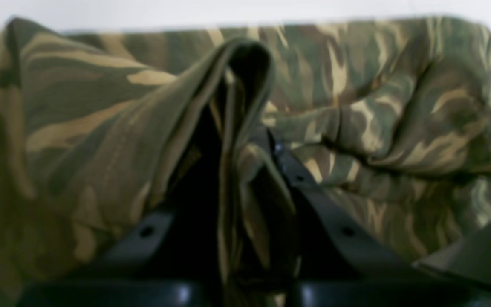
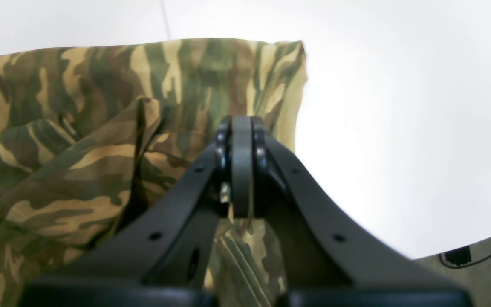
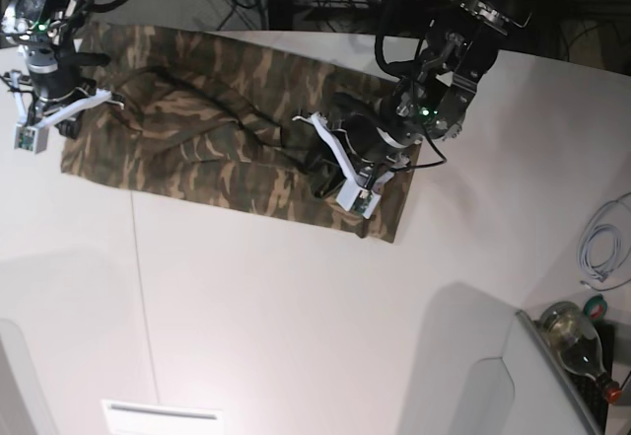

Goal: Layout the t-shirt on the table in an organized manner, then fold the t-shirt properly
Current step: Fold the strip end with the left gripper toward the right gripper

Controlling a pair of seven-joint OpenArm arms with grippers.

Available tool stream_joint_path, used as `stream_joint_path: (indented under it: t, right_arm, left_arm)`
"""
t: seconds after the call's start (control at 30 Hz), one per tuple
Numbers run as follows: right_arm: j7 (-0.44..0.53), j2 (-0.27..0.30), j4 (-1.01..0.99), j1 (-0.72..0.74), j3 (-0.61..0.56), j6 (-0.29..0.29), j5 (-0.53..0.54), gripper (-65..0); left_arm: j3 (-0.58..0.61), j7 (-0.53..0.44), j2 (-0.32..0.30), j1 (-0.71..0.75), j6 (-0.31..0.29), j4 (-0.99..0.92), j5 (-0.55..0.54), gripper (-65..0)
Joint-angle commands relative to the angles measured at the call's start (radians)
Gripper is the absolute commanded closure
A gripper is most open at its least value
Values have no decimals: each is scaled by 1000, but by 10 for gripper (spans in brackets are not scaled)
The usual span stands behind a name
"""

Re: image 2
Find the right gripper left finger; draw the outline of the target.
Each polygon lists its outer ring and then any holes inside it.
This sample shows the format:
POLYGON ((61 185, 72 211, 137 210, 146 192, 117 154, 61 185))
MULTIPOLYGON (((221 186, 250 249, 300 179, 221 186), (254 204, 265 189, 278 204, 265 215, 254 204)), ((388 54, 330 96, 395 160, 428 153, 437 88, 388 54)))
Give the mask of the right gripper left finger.
POLYGON ((203 280, 230 178, 234 121, 215 137, 154 206, 113 239, 31 282, 22 307, 216 307, 203 280))

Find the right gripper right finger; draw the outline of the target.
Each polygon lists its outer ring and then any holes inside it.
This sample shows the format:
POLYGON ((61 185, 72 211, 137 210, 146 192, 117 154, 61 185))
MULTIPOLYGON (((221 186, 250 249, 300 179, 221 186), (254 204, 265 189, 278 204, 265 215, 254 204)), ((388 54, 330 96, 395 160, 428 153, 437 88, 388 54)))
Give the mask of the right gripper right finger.
POLYGON ((462 286, 384 245, 341 210, 258 117, 241 118, 241 216, 279 238, 278 307, 468 307, 462 286))

